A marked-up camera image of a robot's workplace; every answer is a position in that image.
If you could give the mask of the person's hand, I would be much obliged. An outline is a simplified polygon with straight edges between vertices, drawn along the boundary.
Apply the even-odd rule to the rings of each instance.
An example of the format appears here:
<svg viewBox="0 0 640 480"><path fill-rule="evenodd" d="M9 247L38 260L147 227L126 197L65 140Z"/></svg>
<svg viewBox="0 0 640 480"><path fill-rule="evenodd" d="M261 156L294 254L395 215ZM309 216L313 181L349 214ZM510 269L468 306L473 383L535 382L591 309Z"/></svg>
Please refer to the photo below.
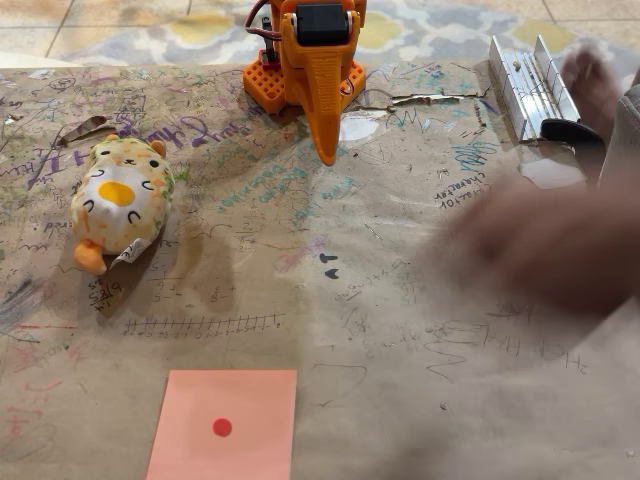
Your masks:
<svg viewBox="0 0 640 480"><path fill-rule="evenodd" d="M504 179L448 218L421 259L460 288L607 315L639 294L639 192Z"/></svg>

